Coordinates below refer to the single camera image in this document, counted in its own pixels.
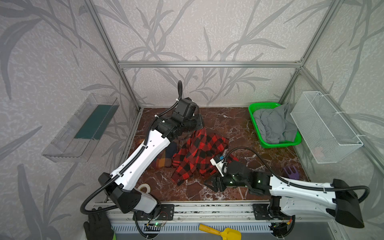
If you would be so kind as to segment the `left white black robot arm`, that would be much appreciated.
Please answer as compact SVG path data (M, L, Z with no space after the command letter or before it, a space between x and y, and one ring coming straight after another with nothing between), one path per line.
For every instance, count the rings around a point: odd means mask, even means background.
M203 118L195 111L198 105L190 98L179 99L172 107L171 116L161 113L150 124L144 141L117 169L99 176L100 187L85 199L80 207L84 215L119 209L123 214L143 212L150 217L160 214L161 203L152 195L136 188L136 184L151 162L183 133L203 128ZM114 203L100 210L87 210L87 204L104 192Z

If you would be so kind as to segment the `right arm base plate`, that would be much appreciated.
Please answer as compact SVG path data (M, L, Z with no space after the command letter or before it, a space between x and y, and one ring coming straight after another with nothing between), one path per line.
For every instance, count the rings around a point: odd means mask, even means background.
M279 206L272 204L253 204L256 220L294 222L296 217L284 214Z

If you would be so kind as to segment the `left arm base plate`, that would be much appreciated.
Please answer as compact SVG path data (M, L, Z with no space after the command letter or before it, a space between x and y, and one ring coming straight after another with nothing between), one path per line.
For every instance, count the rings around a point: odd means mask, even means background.
M175 213L175 205L173 204L158 204L152 212L145 213L143 211L134 212L134 220L138 221L171 221Z

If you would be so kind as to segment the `red black plaid shirt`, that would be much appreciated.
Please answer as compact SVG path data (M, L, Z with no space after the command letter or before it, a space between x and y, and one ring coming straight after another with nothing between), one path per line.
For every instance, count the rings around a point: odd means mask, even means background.
M180 186L185 180L199 172L204 178L218 172L211 159L222 156L229 147L229 139L207 131L205 128L195 131L173 156L172 166L175 171L171 180Z

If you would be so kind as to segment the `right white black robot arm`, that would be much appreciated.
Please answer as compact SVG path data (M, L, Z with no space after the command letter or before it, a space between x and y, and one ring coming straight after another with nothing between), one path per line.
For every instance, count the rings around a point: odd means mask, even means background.
M207 187L214 192L227 188L246 188L256 196L268 196L267 204L253 204L256 220L286 220L292 223L295 216L319 216L334 219L337 223L355 229L364 228L360 204L369 196L367 186L349 186L345 181L311 183L287 179L268 172L258 172L230 155L215 156L211 165L218 171L208 180Z

